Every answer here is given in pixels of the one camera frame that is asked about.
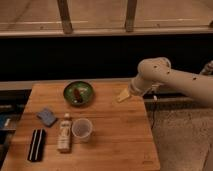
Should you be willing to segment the white cylindrical gripper wrist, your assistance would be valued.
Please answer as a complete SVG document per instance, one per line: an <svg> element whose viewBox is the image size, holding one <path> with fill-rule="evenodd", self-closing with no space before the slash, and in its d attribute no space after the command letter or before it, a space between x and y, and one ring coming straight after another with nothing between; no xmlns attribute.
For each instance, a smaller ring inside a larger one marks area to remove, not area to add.
<svg viewBox="0 0 213 171"><path fill-rule="evenodd" d="M118 102L123 102L126 99L131 97L132 95L135 96L143 96L149 89L149 82L141 79L139 77L135 77L129 83L129 89L123 89L120 94L117 96L116 100Z"/></svg>

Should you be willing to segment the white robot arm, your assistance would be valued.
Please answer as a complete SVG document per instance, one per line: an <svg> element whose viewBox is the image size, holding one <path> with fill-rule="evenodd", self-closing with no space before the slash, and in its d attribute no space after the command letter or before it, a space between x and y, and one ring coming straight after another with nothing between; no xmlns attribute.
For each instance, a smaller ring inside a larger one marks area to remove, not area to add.
<svg viewBox="0 0 213 171"><path fill-rule="evenodd" d="M212 76L172 69L171 62L166 57L144 59L138 64L137 70L138 74L117 96L118 102L132 95L144 96L154 84L161 83L213 108Z"/></svg>

